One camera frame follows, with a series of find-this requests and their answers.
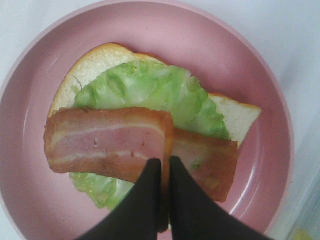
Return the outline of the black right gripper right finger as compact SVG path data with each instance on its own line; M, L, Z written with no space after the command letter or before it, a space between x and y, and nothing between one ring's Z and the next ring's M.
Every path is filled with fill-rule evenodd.
M174 240L268 240L214 203L177 156L170 158L170 223Z

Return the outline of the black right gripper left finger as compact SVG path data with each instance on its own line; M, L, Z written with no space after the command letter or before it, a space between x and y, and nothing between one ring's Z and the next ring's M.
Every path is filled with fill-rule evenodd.
M156 240L161 200L161 161L149 159L123 201L79 240Z

